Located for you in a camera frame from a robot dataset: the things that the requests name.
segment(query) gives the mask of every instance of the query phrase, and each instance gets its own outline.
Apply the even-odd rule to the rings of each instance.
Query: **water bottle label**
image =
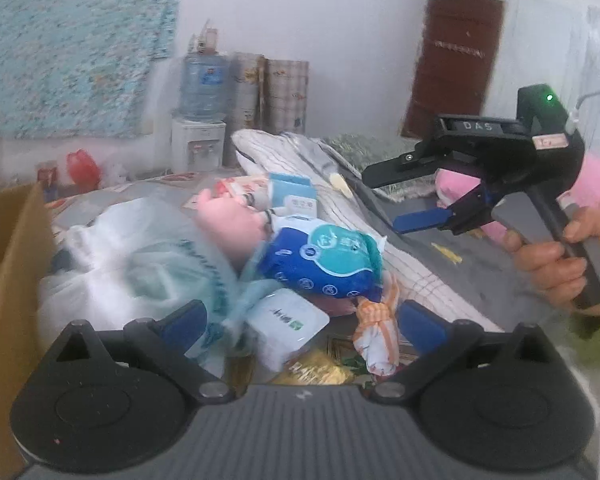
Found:
[[[208,66],[200,73],[201,85],[221,85],[224,81],[224,69],[221,66]]]

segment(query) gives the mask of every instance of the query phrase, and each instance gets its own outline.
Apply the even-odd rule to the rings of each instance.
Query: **blue wet wipes package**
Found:
[[[274,217],[272,227],[258,265],[266,278],[334,298],[380,301],[381,248],[370,235],[302,215]]]

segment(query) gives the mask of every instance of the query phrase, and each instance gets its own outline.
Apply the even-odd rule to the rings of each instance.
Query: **metal bolt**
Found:
[[[229,393],[229,387],[222,381],[211,381],[200,386],[200,395],[207,399],[219,399]]]
[[[383,383],[376,384],[376,394],[385,399],[399,399],[405,393],[405,388],[400,383],[394,383],[393,381],[385,381]]]

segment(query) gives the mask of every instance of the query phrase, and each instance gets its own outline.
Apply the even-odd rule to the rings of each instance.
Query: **brown door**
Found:
[[[480,114],[503,10],[500,0],[429,0],[404,136],[428,136],[435,114]]]

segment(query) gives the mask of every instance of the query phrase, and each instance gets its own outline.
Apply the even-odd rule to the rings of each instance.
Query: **yellow wrapper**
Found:
[[[353,382],[355,376],[344,366],[340,366],[325,352],[309,350],[285,364],[285,369],[276,375],[272,384],[305,386],[308,384],[345,384]]]

